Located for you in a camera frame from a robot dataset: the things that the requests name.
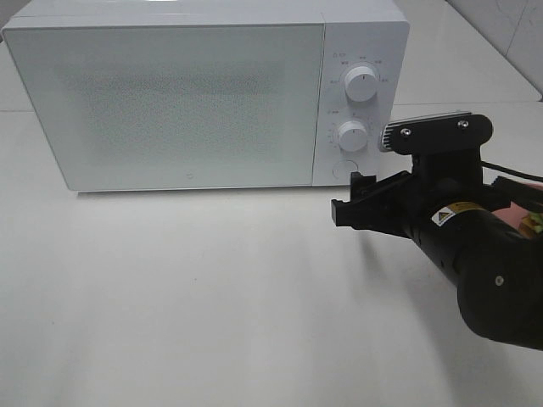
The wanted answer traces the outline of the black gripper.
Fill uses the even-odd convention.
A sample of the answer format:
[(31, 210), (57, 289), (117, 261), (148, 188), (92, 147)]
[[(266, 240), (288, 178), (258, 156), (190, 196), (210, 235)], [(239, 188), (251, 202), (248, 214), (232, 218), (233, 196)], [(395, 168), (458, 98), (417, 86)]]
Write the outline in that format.
[(484, 184), (480, 153), (454, 152), (417, 154), (411, 170), (379, 181), (352, 172), (350, 201), (331, 204), (338, 227), (421, 240), (449, 223), (454, 204), (469, 207), (467, 215), (488, 215), (509, 207), (511, 199)]

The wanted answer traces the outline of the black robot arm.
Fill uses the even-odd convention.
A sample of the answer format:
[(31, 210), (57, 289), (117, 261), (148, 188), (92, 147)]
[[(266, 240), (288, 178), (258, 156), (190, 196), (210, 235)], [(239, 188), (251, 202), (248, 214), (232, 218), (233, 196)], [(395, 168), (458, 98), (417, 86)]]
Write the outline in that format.
[(354, 172), (349, 201), (332, 201), (336, 226), (412, 240), (456, 287), (475, 334), (542, 348), (542, 240), (498, 218), (511, 199), (483, 183), (480, 154), (416, 154), (412, 170), (381, 181)]

